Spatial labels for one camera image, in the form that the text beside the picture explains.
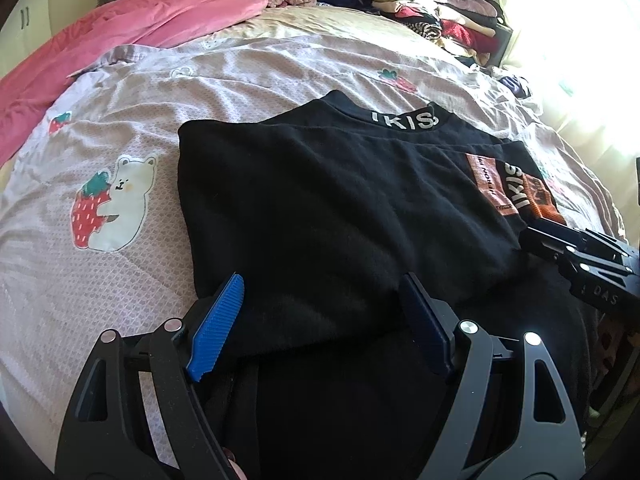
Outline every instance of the curtain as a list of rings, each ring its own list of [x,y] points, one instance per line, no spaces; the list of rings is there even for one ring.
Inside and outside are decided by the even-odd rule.
[[[514,31],[503,65],[529,80],[542,101],[540,120],[609,189],[638,247],[640,0],[500,4]]]

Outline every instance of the red clothing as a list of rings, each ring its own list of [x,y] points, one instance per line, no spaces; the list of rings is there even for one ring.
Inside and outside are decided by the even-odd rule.
[[[472,48],[479,54],[485,52],[495,52],[498,50],[500,43],[494,36],[489,38],[480,32],[463,27],[459,23],[450,20],[440,20],[442,23],[442,35],[457,41],[459,44]]]

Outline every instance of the strawberry print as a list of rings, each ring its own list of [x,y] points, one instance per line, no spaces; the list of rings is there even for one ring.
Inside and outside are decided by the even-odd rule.
[[[391,86],[395,86],[410,94],[415,94],[418,91],[418,87],[413,83],[407,81],[404,77],[400,77],[395,70],[387,70],[383,68],[378,72],[378,77],[385,83]]]
[[[71,122],[71,112],[65,112],[63,114],[54,117],[49,123],[49,135],[55,134],[62,126]]]
[[[79,249],[89,245],[89,235],[100,229],[108,217],[98,216],[98,206],[110,200],[109,173],[101,171],[91,177],[76,194],[76,202],[71,209],[71,231],[74,244]]]

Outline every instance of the pink bedsheet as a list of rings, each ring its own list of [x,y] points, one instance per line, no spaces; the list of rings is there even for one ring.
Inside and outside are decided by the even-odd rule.
[[[0,80],[0,165],[73,82],[68,75],[126,43],[169,48],[257,16],[267,0],[116,0],[57,33]]]

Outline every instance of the red strawberry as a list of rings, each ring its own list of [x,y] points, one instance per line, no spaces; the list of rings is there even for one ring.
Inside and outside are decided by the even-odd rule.
[[[79,249],[89,246],[89,235],[100,229],[107,219],[106,216],[98,216],[97,210],[102,202],[110,200],[108,178],[106,171],[96,173],[76,193],[76,201],[71,210],[71,231],[74,244]]]

